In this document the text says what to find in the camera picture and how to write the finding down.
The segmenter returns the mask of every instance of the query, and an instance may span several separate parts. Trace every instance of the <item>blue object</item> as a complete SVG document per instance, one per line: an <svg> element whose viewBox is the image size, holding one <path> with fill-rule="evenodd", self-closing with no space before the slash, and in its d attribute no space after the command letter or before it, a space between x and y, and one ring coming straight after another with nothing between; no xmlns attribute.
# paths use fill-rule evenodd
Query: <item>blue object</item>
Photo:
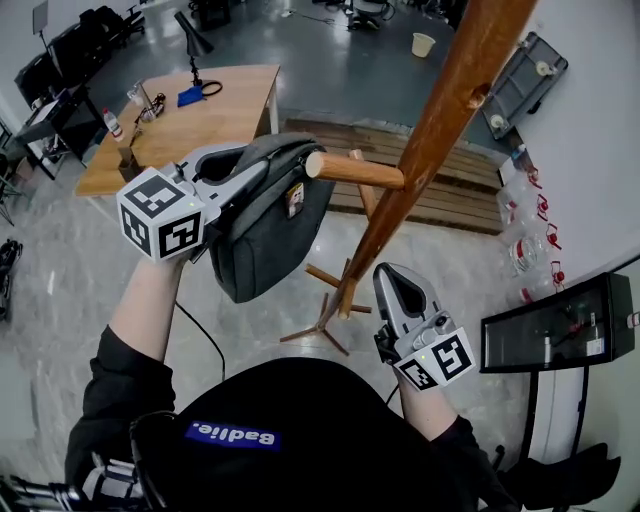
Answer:
<svg viewBox="0 0 640 512"><path fill-rule="evenodd" d="M185 437L227 448L258 448L273 452L280 451L281 441L279 432L269 432L251 427L217 425L203 421L193 422Z"/></svg>
<svg viewBox="0 0 640 512"><path fill-rule="evenodd" d="M202 87L194 85L193 87L189 87L186 91L178 93L178 107L184 107L185 105L190 105L191 103L195 103L202 99L204 99Z"/></svg>

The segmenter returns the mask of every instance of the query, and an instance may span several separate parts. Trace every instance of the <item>concrete floor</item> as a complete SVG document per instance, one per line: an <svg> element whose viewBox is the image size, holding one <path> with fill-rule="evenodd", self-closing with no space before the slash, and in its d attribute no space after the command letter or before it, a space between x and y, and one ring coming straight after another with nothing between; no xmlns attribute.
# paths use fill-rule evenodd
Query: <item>concrete floor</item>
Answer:
<svg viewBox="0 0 640 512"><path fill-rule="evenodd" d="M198 58L197 66L280 65L277 90L283 119L288 113L304 111L415 126L454 33L445 23L398 4L396 15L382 22L377 32L347 31L342 12L327 11L310 0L233 4L230 24L203 33L215 50ZM144 9L145 36L134 34L129 46L114 52L90 82L91 97L99 109L107 106L120 112L127 90L138 79L190 69L185 35L173 18L177 10L188 15L186 5L186 0L169 0ZM287 9L295 9L296 14L283 18ZM335 21L328 25L303 15ZM414 32L437 41L426 59L411 54ZM493 139L481 114L464 137L508 154L506 146Z"/></svg>
<svg viewBox="0 0 640 512"><path fill-rule="evenodd" d="M234 22L208 34L216 51L203 59L203 67L280 63L278 92L281 105L287 108L406 124L415 120L415 109L428 89L420 82L428 80L423 67L433 63L411 57L410 37L408 41L388 38L380 45L376 34L349 34L304 18L281 18L280 9L291 5L284 0L249 0L235 6ZM301 12L318 9L311 3L294 5ZM174 6L172 0L148 9L148 21L157 16L158 23L149 23L144 39L114 55L101 71L104 80L94 80L92 95L98 107L107 105L119 111L126 89L138 78L188 68L183 34L171 21ZM235 27L240 22L243 32ZM398 27L399 33L410 34L423 23L428 21L398 14L389 30ZM442 33L436 38L446 37L447 27L439 30ZM296 37L306 41L301 44L314 52L311 56L300 55ZM323 49L327 45L331 51ZM388 66L396 65L390 72ZM295 72L297 66L303 72ZM329 73L336 66L342 72ZM397 93L399 77L403 91L413 88L420 97ZM10 204L16 227L0 222L0 239L14 237L25 244L16 268L13 317L0 325L0 357L18 356L29 373L36 424L31 439L0 440L0 472L34 481L62 478L69 430L81 414L82 394L90 379L88 361L95 355L100 333L138 259L115 225L88 201L73 195L82 171L69 159L55 182L37 174L39 183L31 203ZM327 214L306 262L340 274L365 223L361 216ZM508 277L501 265L502 247L495 239L405 223L379 261L408 266L430 279L456 323L465 327L479 358L481 318L506 309ZM312 325L323 293L330 291L303 269L301 265L258 299L237 305L218 288L205 256L185 269L179 300L219 342L227 358L227 375L277 357L320 357L353 369L386 398L394 377L380 363L373 343L373 334L381 325L377 313L330 324L334 336L351 351L349 357L319 338L278 342L279 337ZM356 302L375 306L371 272L358 288ZM167 364L174 369L177 410L220 379L217 353L180 312L174 315ZM518 455L527 391L527 375L477 372L446 389L459 412L472 421L484 449L493 454L496 445L506 447L507 463ZM399 411L397 397L392 407Z"/></svg>

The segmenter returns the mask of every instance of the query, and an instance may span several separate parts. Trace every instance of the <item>white wall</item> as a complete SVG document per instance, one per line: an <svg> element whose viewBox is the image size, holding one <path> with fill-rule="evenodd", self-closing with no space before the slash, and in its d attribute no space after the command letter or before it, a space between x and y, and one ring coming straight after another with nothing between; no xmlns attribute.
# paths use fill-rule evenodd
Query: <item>white wall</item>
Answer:
<svg viewBox="0 0 640 512"><path fill-rule="evenodd" d="M0 117L17 132L29 116L29 106L13 79L33 57L44 51L38 35L33 35L31 12L42 0L0 0ZM47 42L73 23L86 9L108 5L120 15L137 0L49 0Z"/></svg>
<svg viewBox="0 0 640 512"><path fill-rule="evenodd" d="M640 309L640 261L618 272L629 277L634 309ZM622 457L611 490L586 510L627 512L640 502L640 329L636 348L612 363L589 369L589 391L580 449L609 445L609 457Z"/></svg>
<svg viewBox="0 0 640 512"><path fill-rule="evenodd" d="M569 281L640 240L637 20L633 0L539 0L523 32L535 30L569 61L540 110L518 125Z"/></svg>

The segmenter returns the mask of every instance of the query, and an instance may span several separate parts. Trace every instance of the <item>gray bag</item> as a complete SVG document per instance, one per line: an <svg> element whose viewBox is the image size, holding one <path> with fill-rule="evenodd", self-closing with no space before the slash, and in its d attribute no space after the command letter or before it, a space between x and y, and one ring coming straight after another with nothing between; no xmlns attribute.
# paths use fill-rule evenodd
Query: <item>gray bag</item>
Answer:
<svg viewBox="0 0 640 512"><path fill-rule="evenodd" d="M248 145L235 173L267 159L263 181L223 212L209 233L211 261L222 289L234 302L263 294L291 273L316 237L334 183L309 178L304 160L325 151L309 134L266 135ZM302 188L303 200L300 199Z"/></svg>

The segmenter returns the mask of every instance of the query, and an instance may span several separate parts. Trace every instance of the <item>person's arm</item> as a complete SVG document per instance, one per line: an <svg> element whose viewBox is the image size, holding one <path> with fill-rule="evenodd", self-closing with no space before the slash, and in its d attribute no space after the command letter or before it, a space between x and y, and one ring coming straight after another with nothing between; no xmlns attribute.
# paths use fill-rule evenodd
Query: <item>person's arm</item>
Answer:
<svg viewBox="0 0 640 512"><path fill-rule="evenodd" d="M136 267L102 333L82 418L69 436L66 480L81 486L93 469L91 453L130 461L129 426L154 411L173 410L171 369L162 364L184 260Z"/></svg>
<svg viewBox="0 0 640 512"><path fill-rule="evenodd" d="M407 420L428 441L444 433L458 417L439 388L417 391L397 370L402 412Z"/></svg>
<svg viewBox="0 0 640 512"><path fill-rule="evenodd" d="M163 362L185 260L140 260L109 327L134 350Z"/></svg>
<svg viewBox="0 0 640 512"><path fill-rule="evenodd" d="M442 456L456 475L460 493L482 498L495 512L515 512L516 502L507 494L480 449L468 420L458 416L439 388L417 391L396 372L404 418Z"/></svg>

